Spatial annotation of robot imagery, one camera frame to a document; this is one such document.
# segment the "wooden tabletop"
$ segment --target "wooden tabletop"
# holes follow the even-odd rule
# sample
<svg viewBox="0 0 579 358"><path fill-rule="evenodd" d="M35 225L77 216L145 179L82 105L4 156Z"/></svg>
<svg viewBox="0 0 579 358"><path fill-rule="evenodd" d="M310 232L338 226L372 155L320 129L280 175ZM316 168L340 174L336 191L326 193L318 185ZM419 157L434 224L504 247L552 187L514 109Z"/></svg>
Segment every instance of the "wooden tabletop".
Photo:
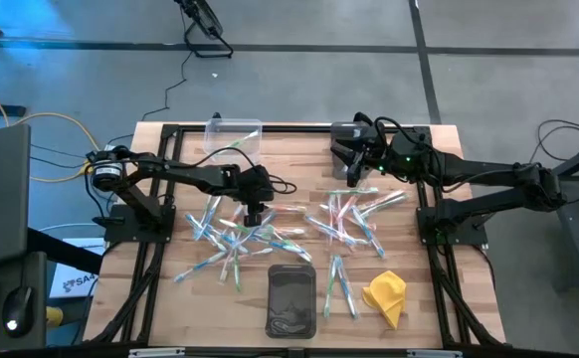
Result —
<svg viewBox="0 0 579 358"><path fill-rule="evenodd" d="M159 134L164 123L138 123L132 150L156 152ZM432 125L433 143L439 150L462 156L458 131L453 125ZM202 150L203 133L186 133L181 161L195 162L205 156ZM331 153L328 134L264 133L261 163L271 174L278 175L297 185L291 195L276 195L275 203L293 203L307 206L309 211L324 221L318 204L326 200L325 190L345 188L345 182L332 177ZM429 260L420 245L414 211L418 196L413 185L403 184L375 171L369 175L368 184L380 189L380 195L394 190L404 190L408 199L400 205L385 209L370 217L377 225L376 235L387 255L377 257L368 247L351 253L340 243L331 248L324 235L310 228L301 215L283 214L275 219L279 227L308 229L308 235L297 239L313 257L317 272L317 332L309 340L282 340L269 338L264 330L268 302L268 267L273 264L295 264L300 259L289 253L272 253L242 262L242 292L237 293L234 278L226 284L218 283L220 266L204 268L181 283L173 278L196 263L216 254L207 241L194 242L191 228L183 219L186 212L200 218L207 196L195 188L176 185L175 205L177 219L172 242L167 245L150 335L150 345L160 346L251 346L251 347L327 347L327 348L434 348L441 347L436 305L431 284ZM139 183L148 191L150 181ZM449 197L471 198L468 185ZM364 200L375 198L367 196ZM226 218L235 204L223 200L217 217ZM353 225L346 229L354 237L362 233ZM343 255L349 279L361 318L354 321L343 299L339 284L334 286L331 315L322 316L327 268L330 251ZM86 329L85 338L94 337L113 318L128 295L137 244L121 244L103 260L96 289L95 301ZM503 341L501 321L497 310L490 273L483 257L471 247L455 247L456 261L466 302L482 324L497 339ZM381 314L367 306L362 298L363 286L385 270L401 276L407 282L406 312L400 318L397 330L389 327ZM141 324L143 300L138 305L134 324L135 336ZM452 332L458 337L455 311L447 304Z"/></svg>

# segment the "computer mouse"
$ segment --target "computer mouse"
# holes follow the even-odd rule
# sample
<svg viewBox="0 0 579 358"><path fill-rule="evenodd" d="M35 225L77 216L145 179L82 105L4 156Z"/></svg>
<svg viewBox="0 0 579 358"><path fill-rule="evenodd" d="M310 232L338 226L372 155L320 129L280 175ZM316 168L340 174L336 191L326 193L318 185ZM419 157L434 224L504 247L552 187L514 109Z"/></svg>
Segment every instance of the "computer mouse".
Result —
<svg viewBox="0 0 579 358"><path fill-rule="evenodd" d="M33 326L33 288L19 286L7 295L2 306L2 326L13 338L27 334Z"/></svg>

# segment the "yellow cable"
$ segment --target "yellow cable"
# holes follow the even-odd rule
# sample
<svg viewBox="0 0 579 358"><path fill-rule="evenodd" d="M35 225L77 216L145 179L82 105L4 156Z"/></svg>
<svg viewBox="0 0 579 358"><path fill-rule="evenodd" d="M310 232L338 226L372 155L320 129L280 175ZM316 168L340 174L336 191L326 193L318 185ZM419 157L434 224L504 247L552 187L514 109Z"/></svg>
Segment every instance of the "yellow cable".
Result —
<svg viewBox="0 0 579 358"><path fill-rule="evenodd" d="M0 104L0 112L2 112L2 116L4 117L4 122L5 122L6 126L10 126L11 124L9 123L9 118L7 116L7 112L4 110L4 107L2 107L2 104ZM89 140L91 141L91 144L93 145L93 148L95 150L99 150L99 146L97 146L97 143L96 143L95 139L93 138L93 136L91 135L91 133L89 132L89 130L86 129L84 127L84 125L81 122L79 122L77 119L74 119L74 118L72 118L68 115L65 115L65 114L55 113L55 112L41 112L41 113L29 114L29 115L23 117L22 119L16 121L15 123L13 123L13 125L24 123L25 121L27 121L31 118L35 118L35 117L39 117L39 116L55 116L55 117L63 118L65 120L73 122L89 138ZM76 178L80 177L81 175L85 174L85 168L87 165L88 164L85 162L84 166L82 168L80 168L80 170L77 173L73 174L72 176L66 177L66 178L46 179L46 178L37 178L37 177L32 176L31 179L35 180L35 181L43 182L43 183L62 183L62 182L76 179Z"/></svg>

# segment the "gray concrete floor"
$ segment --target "gray concrete floor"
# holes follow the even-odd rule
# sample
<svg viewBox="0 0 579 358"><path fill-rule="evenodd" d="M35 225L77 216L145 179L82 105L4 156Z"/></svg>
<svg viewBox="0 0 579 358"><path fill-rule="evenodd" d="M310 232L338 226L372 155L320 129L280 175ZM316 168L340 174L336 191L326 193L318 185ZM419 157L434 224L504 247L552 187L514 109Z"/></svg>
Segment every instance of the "gray concrete floor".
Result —
<svg viewBox="0 0 579 358"><path fill-rule="evenodd" d="M429 46L579 48L579 1L419 4ZM415 45L406 0L215 0L211 5L226 39L239 44ZM177 9L167 0L0 0L0 27L12 37L155 43L181 42L182 31ZM0 49L0 99L26 105L31 112L73 115L105 142L131 133L144 112L162 106L163 90L179 81L185 56ZM467 158L526 161L539 122L579 122L579 57L431 56L430 62L442 122L458 126ZM188 82L170 92L171 109L148 120L203 121L220 111L265 121L338 121L361 110L402 123L429 123L415 54L249 52L237 53L231 61L193 57L185 75ZM91 150L67 122L42 118L31 124L37 144L76 154ZM579 148L579 134L560 132L547 145L570 156ZM34 153L74 162L37 149ZM537 158L548 166L557 164L543 154ZM32 172L47 177L72 173L36 162ZM474 189L476 195L488 190ZM31 227L87 222L96 213L81 180L32 183ZM579 289L558 293L552 287L570 269L556 217L515 210L497 215L486 228L508 342L579 353ZM54 234L91 236L100 230ZM67 343L71 332L53 334L50 343L60 344Z"/></svg>

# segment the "yellow cloth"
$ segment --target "yellow cloth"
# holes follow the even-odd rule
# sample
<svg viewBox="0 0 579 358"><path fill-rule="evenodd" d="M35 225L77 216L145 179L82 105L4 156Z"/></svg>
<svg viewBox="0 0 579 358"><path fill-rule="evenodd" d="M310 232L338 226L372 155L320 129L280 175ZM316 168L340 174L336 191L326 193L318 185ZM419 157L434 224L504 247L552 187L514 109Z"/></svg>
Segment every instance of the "yellow cloth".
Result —
<svg viewBox="0 0 579 358"><path fill-rule="evenodd" d="M405 310L407 283L392 271L385 271L374 278L369 287L362 288L362 299L370 307L382 312L387 322L398 328L400 313Z"/></svg>

